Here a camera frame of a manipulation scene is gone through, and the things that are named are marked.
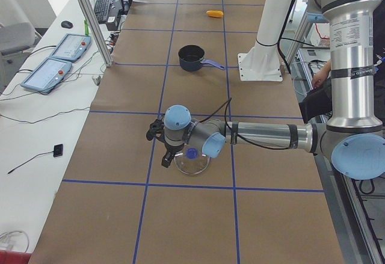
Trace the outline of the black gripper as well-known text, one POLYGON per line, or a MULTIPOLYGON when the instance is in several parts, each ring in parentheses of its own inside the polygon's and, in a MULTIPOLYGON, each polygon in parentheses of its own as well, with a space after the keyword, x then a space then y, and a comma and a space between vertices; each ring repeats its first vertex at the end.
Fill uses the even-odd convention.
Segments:
POLYGON ((183 153, 180 151, 184 148, 184 143, 182 143, 178 146, 172 146, 168 143, 165 143, 164 145, 165 145, 167 152, 162 157, 161 165, 165 168, 168 168, 171 165, 175 154, 176 154, 176 156, 182 156, 183 155, 183 153))

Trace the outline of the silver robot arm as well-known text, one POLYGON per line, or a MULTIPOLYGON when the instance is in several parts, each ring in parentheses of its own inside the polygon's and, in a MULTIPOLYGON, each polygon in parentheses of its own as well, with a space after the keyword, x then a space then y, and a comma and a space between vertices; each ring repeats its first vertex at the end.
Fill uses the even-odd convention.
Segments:
POLYGON ((375 115, 374 11, 381 0, 309 0, 330 25, 331 72, 326 82, 300 103, 304 124, 258 124, 227 120, 199 123, 182 105, 161 121, 166 154, 162 165, 191 145, 199 154, 218 156, 226 142, 271 150, 303 149, 325 156, 340 173, 368 180, 384 173, 382 121, 375 115))

